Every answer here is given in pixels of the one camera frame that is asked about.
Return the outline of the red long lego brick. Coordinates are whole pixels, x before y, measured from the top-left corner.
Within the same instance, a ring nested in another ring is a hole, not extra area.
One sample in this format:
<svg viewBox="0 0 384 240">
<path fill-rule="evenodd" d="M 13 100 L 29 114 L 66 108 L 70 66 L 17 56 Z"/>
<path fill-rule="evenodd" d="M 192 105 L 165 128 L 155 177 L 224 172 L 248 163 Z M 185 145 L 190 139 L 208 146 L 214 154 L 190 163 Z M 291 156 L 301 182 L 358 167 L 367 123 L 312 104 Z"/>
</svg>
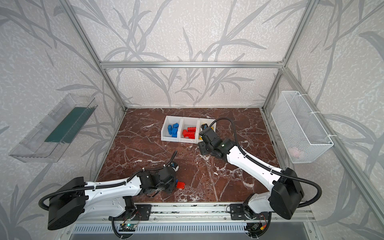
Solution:
<svg viewBox="0 0 384 240">
<path fill-rule="evenodd" d="M 195 139 L 196 138 L 196 133 L 195 132 L 188 132 L 188 136 L 186 138 L 188 138 L 188 139 Z"/>
</svg>

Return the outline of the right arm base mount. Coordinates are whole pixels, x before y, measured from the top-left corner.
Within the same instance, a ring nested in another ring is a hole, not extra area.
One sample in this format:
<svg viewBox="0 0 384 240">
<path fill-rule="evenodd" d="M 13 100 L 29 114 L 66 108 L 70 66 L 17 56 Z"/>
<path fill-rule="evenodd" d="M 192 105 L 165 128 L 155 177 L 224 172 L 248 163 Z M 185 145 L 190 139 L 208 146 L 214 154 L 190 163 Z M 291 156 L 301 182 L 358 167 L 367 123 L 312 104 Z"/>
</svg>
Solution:
<svg viewBox="0 0 384 240">
<path fill-rule="evenodd" d="M 230 204 L 227 212 L 231 215 L 231 220 L 234 221 L 268 220 L 270 216 L 270 212 L 256 214 L 248 207 L 244 208 L 243 204 Z"/>
</svg>

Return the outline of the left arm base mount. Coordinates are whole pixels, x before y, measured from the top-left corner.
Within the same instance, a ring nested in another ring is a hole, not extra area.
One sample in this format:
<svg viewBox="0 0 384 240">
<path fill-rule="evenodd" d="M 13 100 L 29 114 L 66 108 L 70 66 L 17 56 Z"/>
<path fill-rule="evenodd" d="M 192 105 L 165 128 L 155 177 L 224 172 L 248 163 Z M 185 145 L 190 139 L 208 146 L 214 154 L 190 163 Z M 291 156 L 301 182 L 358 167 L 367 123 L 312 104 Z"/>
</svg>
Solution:
<svg viewBox="0 0 384 240">
<path fill-rule="evenodd" d="M 151 209 L 151 204 L 128 206 L 117 219 L 122 221 L 148 221 L 151 215 Z"/>
</svg>

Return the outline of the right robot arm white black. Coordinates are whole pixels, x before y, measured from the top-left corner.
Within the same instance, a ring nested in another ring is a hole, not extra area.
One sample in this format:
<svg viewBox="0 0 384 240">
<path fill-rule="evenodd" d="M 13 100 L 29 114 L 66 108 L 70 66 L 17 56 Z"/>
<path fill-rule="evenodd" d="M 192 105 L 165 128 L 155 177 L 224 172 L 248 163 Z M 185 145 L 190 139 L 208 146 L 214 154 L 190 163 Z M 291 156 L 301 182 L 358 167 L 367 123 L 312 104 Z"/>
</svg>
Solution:
<svg viewBox="0 0 384 240">
<path fill-rule="evenodd" d="M 243 211 L 248 219 L 255 219 L 258 214 L 274 212 L 290 220 L 296 209 L 309 206 L 322 196 L 322 188 L 318 184 L 299 178 L 294 170 L 282 170 L 261 161 L 235 141 L 222 140 L 207 124 L 203 124 L 201 128 L 199 135 L 202 141 L 198 145 L 203 156 L 211 155 L 225 160 L 267 188 L 267 192 L 251 194 L 243 202 Z"/>
</svg>

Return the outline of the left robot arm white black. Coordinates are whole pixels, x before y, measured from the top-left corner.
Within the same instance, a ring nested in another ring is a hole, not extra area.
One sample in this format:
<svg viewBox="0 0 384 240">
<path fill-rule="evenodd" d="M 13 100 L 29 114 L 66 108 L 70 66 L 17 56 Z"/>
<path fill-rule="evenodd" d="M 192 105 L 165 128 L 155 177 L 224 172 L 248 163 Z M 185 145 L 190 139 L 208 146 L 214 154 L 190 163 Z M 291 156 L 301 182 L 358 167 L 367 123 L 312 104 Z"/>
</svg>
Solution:
<svg viewBox="0 0 384 240">
<path fill-rule="evenodd" d="M 107 182 L 85 182 L 74 178 L 58 191 L 39 200 L 49 212 L 48 230 L 59 230 L 76 220 L 122 216 L 128 219 L 137 211 L 134 196 L 171 193 L 177 185 L 179 166 L 170 163 L 154 170 L 141 170 L 129 178 Z"/>
</svg>

